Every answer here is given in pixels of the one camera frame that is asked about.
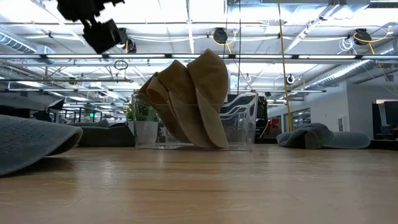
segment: ceiling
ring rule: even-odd
[[[45,9],[39,7],[34,1],[42,2]],[[317,20],[325,8],[326,6],[313,4],[289,11],[286,10],[288,7],[284,7],[281,17],[284,22],[282,30],[285,48],[301,31]],[[200,54],[206,49],[212,49],[219,54],[224,52],[228,54],[228,48],[215,44],[211,35],[207,38],[207,34],[211,34],[216,27],[227,28],[233,54],[239,54],[239,50],[242,54],[281,53],[277,7],[261,8],[251,7],[249,4],[243,5],[240,16],[236,4],[234,7],[229,7],[228,13],[225,9],[224,0],[126,0],[125,4],[118,4],[116,7],[106,4],[106,9],[101,12],[97,20],[104,22],[114,19],[119,28],[125,27],[128,35],[137,45],[137,53],[141,54]],[[187,22],[188,12],[191,24]],[[342,51],[341,48],[343,39],[349,33],[353,34],[357,28],[366,28],[373,39],[380,39],[385,36],[386,27],[392,26],[387,38],[374,43],[377,48],[395,38],[398,31],[397,13],[398,9],[366,9],[359,6],[339,8],[336,14],[314,26],[314,29],[307,33],[302,41],[289,51],[289,54],[354,54],[352,50]],[[81,37],[83,26],[79,22],[66,21],[57,11],[57,1],[0,0],[0,27],[27,43],[48,46],[57,54],[95,53]],[[234,33],[241,37],[241,41],[234,38]],[[353,48],[358,54],[371,54],[367,45],[354,45]],[[0,45],[0,54],[18,53],[7,46]],[[113,47],[107,53],[121,54],[123,50]],[[170,63],[170,60],[158,62],[152,60],[153,64],[157,64],[147,66],[145,60],[141,61],[144,62],[143,65],[129,66],[126,71],[118,74],[122,78],[134,80],[134,83],[103,82],[102,87],[137,89],[145,79],[163,70]],[[13,60],[12,63],[21,65],[23,60]],[[285,68],[288,74],[309,82],[338,65],[326,60],[319,63],[288,63]],[[108,69],[104,66],[68,66],[58,70],[60,67],[48,66],[48,73],[53,73],[53,78],[109,80],[119,72],[113,65],[109,65]],[[238,75],[238,66],[235,63],[227,64],[227,68],[232,76]],[[45,67],[29,66],[26,69],[45,74]],[[284,84],[283,67],[280,62],[242,63],[240,71],[255,89],[264,87],[279,89]],[[244,77],[241,77],[239,86],[247,88],[247,85]],[[130,96],[131,93],[120,92],[123,96]]]

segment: gray fabric hat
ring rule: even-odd
[[[291,133],[277,136],[282,147],[304,149],[364,149],[371,143],[367,135],[360,132],[332,132],[324,124],[302,124]]]
[[[75,147],[81,128],[0,115],[0,176]]]

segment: transparent storage container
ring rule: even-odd
[[[257,101],[257,93],[242,93],[233,101],[223,105],[220,118],[229,148],[215,150],[252,150],[256,132]],[[134,133],[138,149],[206,150],[176,140],[164,126],[156,110],[139,100],[137,95],[132,96],[132,110],[134,112]]]

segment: wooden table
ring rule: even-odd
[[[0,179],[0,223],[397,223],[398,152],[77,148]]]

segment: wooden tabletop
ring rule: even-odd
[[[0,179],[0,223],[397,223],[398,152],[76,148]]]

